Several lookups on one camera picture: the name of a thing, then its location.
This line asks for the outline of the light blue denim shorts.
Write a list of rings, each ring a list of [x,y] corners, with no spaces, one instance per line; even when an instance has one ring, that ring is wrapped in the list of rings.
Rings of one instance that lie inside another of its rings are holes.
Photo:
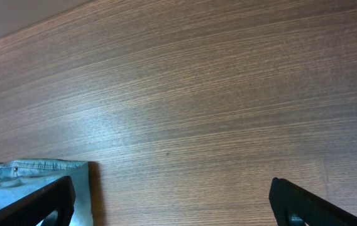
[[[58,159],[18,159],[0,163],[0,209],[47,184],[70,176],[75,190],[71,225],[93,225],[89,164]]]

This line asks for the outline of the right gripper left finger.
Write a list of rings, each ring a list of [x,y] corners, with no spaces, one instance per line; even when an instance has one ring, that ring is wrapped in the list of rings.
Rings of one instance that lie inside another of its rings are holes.
[[[74,203],[72,179],[63,176],[0,209],[0,226],[69,226]]]

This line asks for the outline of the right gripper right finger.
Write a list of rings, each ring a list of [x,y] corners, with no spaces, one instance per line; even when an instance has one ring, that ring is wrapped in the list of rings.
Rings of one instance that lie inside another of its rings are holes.
[[[279,226],[357,226],[357,217],[283,178],[272,179],[269,201]]]

